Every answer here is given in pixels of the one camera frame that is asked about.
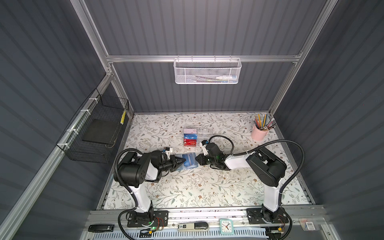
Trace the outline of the red card in organizer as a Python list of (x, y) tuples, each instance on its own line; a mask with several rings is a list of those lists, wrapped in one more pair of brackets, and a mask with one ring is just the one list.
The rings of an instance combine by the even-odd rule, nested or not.
[(185, 147), (195, 147), (197, 144), (196, 140), (184, 140)]

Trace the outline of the coloured pencils in cup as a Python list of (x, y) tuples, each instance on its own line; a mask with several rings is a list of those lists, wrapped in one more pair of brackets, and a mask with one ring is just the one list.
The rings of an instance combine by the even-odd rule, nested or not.
[(254, 126), (260, 131), (269, 131), (276, 125), (275, 118), (269, 114), (258, 114), (254, 118)]

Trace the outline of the pens in white basket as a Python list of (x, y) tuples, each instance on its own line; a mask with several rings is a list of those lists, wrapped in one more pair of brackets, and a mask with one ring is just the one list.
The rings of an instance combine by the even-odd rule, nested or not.
[(237, 83), (238, 76), (236, 75), (223, 75), (223, 76), (195, 76), (198, 80), (207, 82), (225, 82), (225, 83)]

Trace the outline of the pink card in organizer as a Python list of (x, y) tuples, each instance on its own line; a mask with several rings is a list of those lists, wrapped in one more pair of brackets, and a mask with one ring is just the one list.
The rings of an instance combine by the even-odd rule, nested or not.
[(184, 129), (184, 134), (197, 134), (197, 129)]

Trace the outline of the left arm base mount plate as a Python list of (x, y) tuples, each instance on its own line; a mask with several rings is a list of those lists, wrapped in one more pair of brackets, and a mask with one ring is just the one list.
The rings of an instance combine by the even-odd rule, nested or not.
[(168, 225), (169, 211), (149, 211), (147, 213), (130, 212), (127, 227), (166, 227)]

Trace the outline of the yellow tag on basket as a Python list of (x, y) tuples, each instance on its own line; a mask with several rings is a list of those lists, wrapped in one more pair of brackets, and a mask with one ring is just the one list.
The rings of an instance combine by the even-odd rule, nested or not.
[(120, 120), (120, 124), (121, 125), (124, 124), (125, 118), (126, 118), (126, 110), (124, 110), (123, 113), (122, 113), (121, 120)]

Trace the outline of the blue card in organizer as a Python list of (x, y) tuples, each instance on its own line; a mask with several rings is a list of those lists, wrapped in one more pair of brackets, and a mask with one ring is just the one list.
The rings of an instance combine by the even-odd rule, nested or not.
[(197, 140), (197, 134), (184, 134), (184, 140)]

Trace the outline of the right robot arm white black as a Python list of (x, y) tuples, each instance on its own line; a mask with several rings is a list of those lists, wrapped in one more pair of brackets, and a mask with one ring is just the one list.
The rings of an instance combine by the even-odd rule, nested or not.
[(263, 207), (275, 213), (281, 207), (280, 190), (283, 186), (287, 165), (266, 147), (248, 151), (243, 155), (225, 155), (215, 143), (200, 143), (203, 153), (196, 157), (202, 165), (211, 165), (213, 169), (230, 171), (251, 168), (264, 184)]

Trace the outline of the small clear packet with label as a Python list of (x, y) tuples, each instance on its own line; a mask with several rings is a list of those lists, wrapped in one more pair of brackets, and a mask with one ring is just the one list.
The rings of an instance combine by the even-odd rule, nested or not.
[(312, 219), (299, 219), (300, 225), (304, 231), (318, 231), (318, 224)]

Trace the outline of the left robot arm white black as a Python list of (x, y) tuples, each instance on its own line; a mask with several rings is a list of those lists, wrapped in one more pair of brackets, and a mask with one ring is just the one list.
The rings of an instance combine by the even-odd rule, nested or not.
[(163, 172), (174, 172), (185, 162), (185, 158), (173, 155), (171, 148), (150, 153), (125, 149), (114, 161), (114, 180), (133, 198), (134, 211), (146, 214), (153, 208), (153, 204), (142, 186), (143, 183), (157, 183), (162, 178)]

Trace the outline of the silver black device on rail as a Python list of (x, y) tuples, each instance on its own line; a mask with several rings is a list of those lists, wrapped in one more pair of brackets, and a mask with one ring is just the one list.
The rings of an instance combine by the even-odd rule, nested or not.
[(207, 222), (182, 223), (178, 225), (179, 232), (206, 232), (209, 228)]

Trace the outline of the pink pencil cup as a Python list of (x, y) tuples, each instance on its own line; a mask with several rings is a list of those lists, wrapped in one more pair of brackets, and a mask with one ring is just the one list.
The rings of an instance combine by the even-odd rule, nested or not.
[(251, 138), (256, 142), (261, 142), (268, 132), (268, 130), (260, 130), (257, 128), (256, 125), (254, 125), (251, 133)]

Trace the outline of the clear acrylic organizer box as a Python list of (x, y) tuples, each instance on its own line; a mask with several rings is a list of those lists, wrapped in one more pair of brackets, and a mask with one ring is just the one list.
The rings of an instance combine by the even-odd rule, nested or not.
[(184, 129), (197, 129), (198, 139), (196, 146), (200, 144), (203, 140), (208, 140), (209, 137), (213, 134), (213, 128), (211, 127), (196, 127), (196, 126), (185, 126)]

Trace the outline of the blue leather card holder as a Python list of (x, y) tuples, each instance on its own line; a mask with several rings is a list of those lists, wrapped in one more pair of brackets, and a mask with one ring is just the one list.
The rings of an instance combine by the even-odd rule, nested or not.
[(186, 161), (181, 164), (179, 167), (176, 168), (177, 171), (180, 170), (190, 170), (197, 168), (199, 166), (198, 162), (196, 161), (196, 153), (184, 153), (184, 154), (177, 154), (176, 158), (183, 158)]

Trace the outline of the black flat pad in basket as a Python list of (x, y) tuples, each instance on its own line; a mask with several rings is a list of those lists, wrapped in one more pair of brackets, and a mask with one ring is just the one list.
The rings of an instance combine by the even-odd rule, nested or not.
[(117, 137), (120, 124), (111, 121), (94, 119), (85, 134), (82, 141), (109, 145)]

